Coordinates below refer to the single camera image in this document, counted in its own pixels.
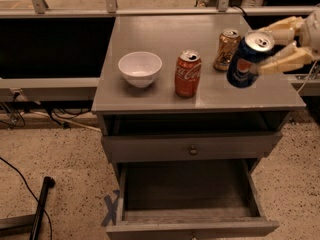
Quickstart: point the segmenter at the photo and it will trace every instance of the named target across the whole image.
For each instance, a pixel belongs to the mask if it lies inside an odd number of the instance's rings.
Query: speckled floor
[[[320,235],[320,129],[307,110],[293,118],[295,124],[285,125],[283,138],[253,173],[266,216],[279,221],[280,227],[265,238],[250,239],[316,240]],[[96,126],[91,116],[79,120]],[[0,124],[0,155],[25,175],[36,196],[44,176],[55,179],[46,204],[53,239],[108,239],[102,225],[108,211],[104,198],[110,195],[114,200],[118,186],[100,133],[61,129],[33,116],[26,116],[26,123],[14,130]],[[0,218],[35,213],[36,202],[18,174],[1,161],[0,172]],[[28,233],[0,237],[22,240]],[[45,217],[40,239],[49,239]]]

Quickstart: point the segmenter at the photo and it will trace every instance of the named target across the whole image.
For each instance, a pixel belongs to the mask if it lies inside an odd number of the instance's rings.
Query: bowl rim
[[[161,60],[161,58],[160,58],[157,54],[152,53],[152,52],[147,52],[147,51],[135,51],[135,52],[127,53],[126,55],[122,56],[121,59],[119,60],[119,62],[118,62],[118,69],[119,69],[123,74],[125,74],[125,75],[127,75],[127,76],[133,76],[133,75],[131,75],[131,74],[128,74],[127,72],[124,72],[124,71],[120,68],[120,63],[121,63],[121,62],[123,61],[123,59],[125,59],[126,57],[128,57],[128,56],[130,56],[130,55],[133,55],[133,54],[137,54],[137,53],[147,53],[147,54],[150,54],[150,55],[152,55],[153,57],[155,57],[155,58],[157,58],[157,59],[159,60],[160,65],[159,65],[158,69],[155,70],[154,72],[152,72],[151,75],[153,75],[153,74],[155,74],[155,73],[157,73],[157,72],[160,71],[160,69],[162,68],[162,60]],[[146,76],[136,76],[136,75],[135,75],[134,77],[135,77],[135,78],[144,78],[144,77],[148,77],[148,76],[150,76],[150,75],[146,75]]]

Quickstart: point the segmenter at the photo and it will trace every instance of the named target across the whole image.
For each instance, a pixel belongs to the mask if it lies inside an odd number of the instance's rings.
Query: table
[[[279,225],[265,217],[251,172],[281,138],[290,111],[305,107],[283,74],[238,89],[212,67],[224,28],[250,29],[239,14],[119,16],[92,110],[120,187],[118,239],[213,239],[264,236]],[[184,49],[202,58],[198,92],[175,94]],[[117,63],[134,51],[157,54],[160,77],[138,89]]]

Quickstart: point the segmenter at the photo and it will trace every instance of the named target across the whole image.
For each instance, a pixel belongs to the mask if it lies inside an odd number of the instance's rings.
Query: drawer knob
[[[190,146],[190,150],[189,150],[190,155],[195,156],[198,154],[198,150],[196,149],[195,146]]]

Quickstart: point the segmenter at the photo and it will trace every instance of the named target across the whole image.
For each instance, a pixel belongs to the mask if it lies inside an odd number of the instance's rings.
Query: gray tabletop
[[[250,87],[230,85],[226,74],[213,69],[224,28],[244,35],[250,27],[238,14],[119,16],[100,77],[94,113],[178,113],[298,110],[305,104],[282,74],[260,76]],[[202,69],[196,96],[175,94],[175,65],[182,50],[200,53]],[[149,51],[162,60],[160,77],[139,89],[120,74],[118,62],[127,53]]]

